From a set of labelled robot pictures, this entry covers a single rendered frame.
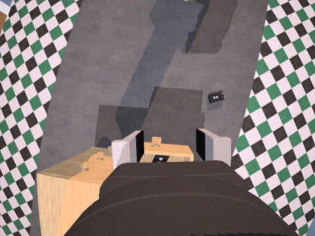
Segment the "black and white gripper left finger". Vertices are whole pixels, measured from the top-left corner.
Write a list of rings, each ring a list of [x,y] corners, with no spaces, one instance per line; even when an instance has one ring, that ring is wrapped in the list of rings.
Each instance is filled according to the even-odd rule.
[[[122,163],[140,162],[144,155],[144,131],[136,130],[122,140],[112,142],[113,169]]]

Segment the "light wooden chest of drawers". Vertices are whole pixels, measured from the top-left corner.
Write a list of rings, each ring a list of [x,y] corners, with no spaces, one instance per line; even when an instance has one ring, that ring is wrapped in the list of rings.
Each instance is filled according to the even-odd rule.
[[[83,211],[99,199],[100,183],[44,174],[93,148],[37,173],[41,236],[64,236]]]

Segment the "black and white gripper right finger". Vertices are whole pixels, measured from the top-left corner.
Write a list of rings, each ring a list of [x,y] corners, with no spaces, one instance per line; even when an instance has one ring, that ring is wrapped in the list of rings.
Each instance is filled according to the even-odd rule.
[[[196,151],[203,161],[223,161],[231,165],[231,139],[220,137],[204,128],[196,129]]]

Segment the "black 9v battery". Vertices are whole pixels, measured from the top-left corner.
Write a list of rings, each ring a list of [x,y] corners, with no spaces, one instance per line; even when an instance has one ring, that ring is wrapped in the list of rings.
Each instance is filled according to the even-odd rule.
[[[214,94],[208,95],[209,103],[218,102],[220,100],[224,100],[223,92],[218,92]]]
[[[170,155],[155,155],[152,163],[154,162],[167,162]]]

